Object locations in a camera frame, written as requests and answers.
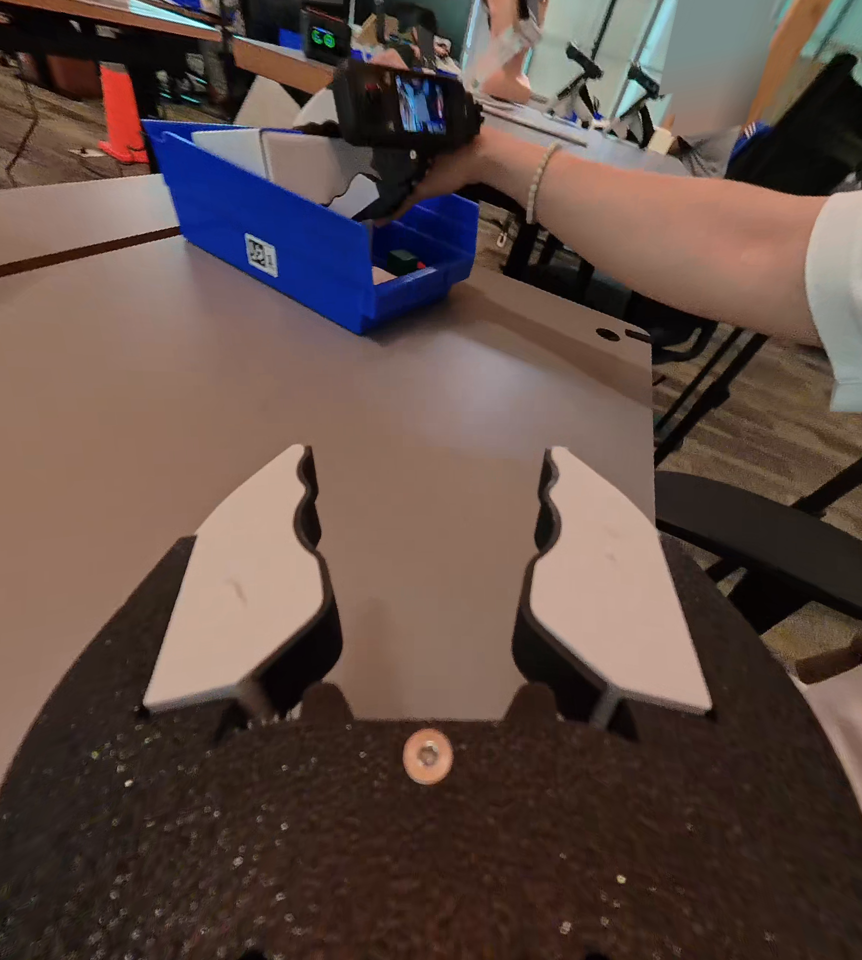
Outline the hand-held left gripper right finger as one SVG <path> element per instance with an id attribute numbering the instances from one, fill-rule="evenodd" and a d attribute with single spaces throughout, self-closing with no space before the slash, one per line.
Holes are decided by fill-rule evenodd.
<path id="1" fill-rule="evenodd" d="M 612 724 L 632 701 L 708 715 L 712 695 L 652 520 L 564 446 L 544 452 L 536 552 L 511 642 L 565 719 Z"/>

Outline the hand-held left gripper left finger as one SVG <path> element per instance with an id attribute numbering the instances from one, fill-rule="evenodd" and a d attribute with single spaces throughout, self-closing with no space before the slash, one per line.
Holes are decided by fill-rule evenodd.
<path id="1" fill-rule="evenodd" d="M 319 550 L 311 446 L 293 444 L 198 527 L 143 697 L 152 714 L 232 701 L 287 716 L 343 650 Z"/>

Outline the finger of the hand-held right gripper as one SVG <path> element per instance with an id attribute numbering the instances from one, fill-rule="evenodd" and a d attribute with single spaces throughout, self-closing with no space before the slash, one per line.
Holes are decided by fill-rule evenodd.
<path id="1" fill-rule="evenodd" d="M 379 199 L 379 186 L 371 174 L 335 174 L 324 186 L 324 207 L 354 220 Z"/>

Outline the blue plastic bin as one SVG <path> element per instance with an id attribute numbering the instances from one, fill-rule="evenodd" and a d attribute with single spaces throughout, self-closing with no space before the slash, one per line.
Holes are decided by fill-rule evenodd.
<path id="1" fill-rule="evenodd" d="M 429 200 L 375 229 L 317 205 L 201 150 L 218 125 L 142 123 L 184 239 L 358 335 L 436 306 L 473 270 L 479 206 L 460 195 Z M 375 286 L 390 251 L 426 270 Z"/>

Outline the person's right hand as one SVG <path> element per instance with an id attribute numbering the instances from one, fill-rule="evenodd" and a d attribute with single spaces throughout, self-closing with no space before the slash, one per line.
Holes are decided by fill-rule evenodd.
<path id="1" fill-rule="evenodd" d="M 485 128 L 460 149 L 437 155 L 423 179 L 380 224 L 398 220 L 417 205 L 470 186 L 495 190 L 527 211 L 533 182 L 546 153 L 547 148 L 541 145 L 499 129 Z"/>

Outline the black device with green display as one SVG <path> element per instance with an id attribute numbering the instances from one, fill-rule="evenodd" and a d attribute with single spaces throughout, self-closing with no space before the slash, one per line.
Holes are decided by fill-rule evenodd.
<path id="1" fill-rule="evenodd" d="M 351 26 L 336 15 L 312 6 L 300 11 L 302 53 L 308 61 L 341 65 L 352 54 Z"/>

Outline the black office chair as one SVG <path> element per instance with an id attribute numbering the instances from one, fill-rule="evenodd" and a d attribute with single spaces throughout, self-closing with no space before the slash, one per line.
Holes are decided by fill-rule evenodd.
<path id="1" fill-rule="evenodd" d="M 862 189 L 858 59 L 836 54 L 773 125 L 736 145 L 725 178 L 797 196 Z"/>
<path id="2" fill-rule="evenodd" d="M 735 565 L 728 594 L 763 636 L 810 603 L 862 622 L 862 541 L 747 490 L 675 471 L 654 474 L 657 528 Z"/>

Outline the orange traffic cone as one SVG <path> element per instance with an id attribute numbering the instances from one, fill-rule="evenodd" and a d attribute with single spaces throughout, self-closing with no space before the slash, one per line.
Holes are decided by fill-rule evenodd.
<path id="1" fill-rule="evenodd" d="M 130 75 L 123 65 L 102 62 L 100 78 L 106 137 L 98 149 L 121 164 L 149 164 Z"/>

